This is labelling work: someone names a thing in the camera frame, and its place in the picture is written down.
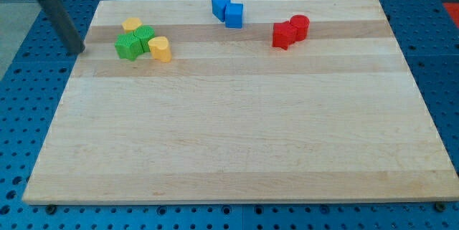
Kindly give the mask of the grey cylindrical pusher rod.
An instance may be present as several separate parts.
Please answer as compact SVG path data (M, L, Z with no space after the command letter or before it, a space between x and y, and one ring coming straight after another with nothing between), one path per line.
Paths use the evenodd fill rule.
M71 55L82 53L85 44L62 0L37 0L37 2L47 15L67 53Z

